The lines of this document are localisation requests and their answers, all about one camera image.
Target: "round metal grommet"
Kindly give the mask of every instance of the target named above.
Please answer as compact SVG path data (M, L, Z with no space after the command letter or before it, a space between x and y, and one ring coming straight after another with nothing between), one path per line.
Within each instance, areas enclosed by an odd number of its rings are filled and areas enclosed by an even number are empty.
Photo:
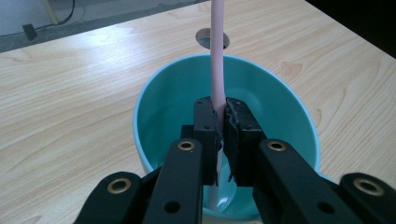
M131 180L125 177L115 179L107 185L107 191L112 194L120 194L130 188Z
M271 141L268 143L268 147L275 151L283 151L286 149L285 144L277 141Z
M353 180L353 185L366 194L373 196L382 196L384 194L384 190L379 185L368 179L356 178Z
M181 150L189 151L192 150L195 147L195 145L192 142L184 141L177 144L177 147Z

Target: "light wood tabletop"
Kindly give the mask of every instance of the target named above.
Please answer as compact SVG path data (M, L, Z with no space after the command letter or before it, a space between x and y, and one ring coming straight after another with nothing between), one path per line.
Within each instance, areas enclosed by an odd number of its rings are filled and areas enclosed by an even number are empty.
M210 2L0 54L0 223L72 223L118 171L144 175L138 93L160 67L208 52ZM320 171L396 188L396 61L303 0L226 0L225 53L268 68L317 127Z

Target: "bowl rim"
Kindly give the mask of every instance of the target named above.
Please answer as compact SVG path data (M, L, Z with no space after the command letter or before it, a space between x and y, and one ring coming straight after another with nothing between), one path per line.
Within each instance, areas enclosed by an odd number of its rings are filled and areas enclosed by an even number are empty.
M149 163L149 160L147 159L141 142L140 142L140 138L139 138L139 132L137 130L137 118L138 118L138 114L139 114L139 106L140 106L140 102L143 98L144 92L146 91L146 89L149 87L149 84L151 83L151 81L156 78L156 76L158 76L163 70L165 70L167 67L169 67L172 64L175 63L180 63L182 61L191 59L191 58L198 58L198 57L210 57L209 53L200 53L200 54L192 54L192 55L188 55L188 56L184 56L178 59L175 59L173 61L171 61L170 63L167 63L166 65L163 65L162 67L160 67L160 69L158 69L145 83L145 85L143 86L143 88L141 89L141 91L139 92L139 95L136 99L135 105L134 105L134 115L133 115L133 136L134 136L134 144L136 146L136 150L137 150L137 154L141 160L142 166L145 170L145 172L148 174L150 172L152 172L154 169L152 168L151 164ZM271 72L270 70L268 70L267 68L254 63L250 60L238 57L238 56L234 56L231 54L224 54L224 58L231 58L231 59L235 59L237 61L242 61L244 63L250 63L253 66L256 66L258 68L260 68L261 70L263 70L264 72L270 74L273 78L277 79L277 81L279 81L281 84L283 84L288 91L290 91L295 99L298 101L298 103L302 106L302 109L304 111L304 114L307 116L308 122L309 122L309 126L310 129L312 130L312 133L314 135L314 139L315 139L315 148L316 148L316 153L317 153L317 157L315 160L315 164L314 164L314 170L321 175L321 173L319 172L319 168L320 168L320 142L319 142L319 138L318 138L318 132L316 129L316 126L310 116L310 113L308 112L308 110L306 109L305 105L303 104L303 101L300 99L300 97L298 97L298 95L291 89L291 87L282 79L280 79L278 76L276 76L273 72ZM208 215L210 217L217 217L217 218L221 218L221 219L227 219L227 220L239 220L239 221L244 221L244 220L260 220L260 215L244 215L244 216L230 216L230 215L225 215L222 213L218 213L218 212L214 212L211 211L207 208L203 208L204 214Z

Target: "plastic straw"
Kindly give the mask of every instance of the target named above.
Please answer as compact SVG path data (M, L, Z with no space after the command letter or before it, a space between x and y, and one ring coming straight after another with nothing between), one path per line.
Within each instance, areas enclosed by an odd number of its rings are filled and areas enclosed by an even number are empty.
M224 0L212 0L211 2L211 29L210 29L210 60L212 72L212 106L218 116L220 131L224 124L224 61L223 61L223 16ZM220 177L222 149L218 152L218 179ZM219 200L219 187L209 187L207 207L217 210Z

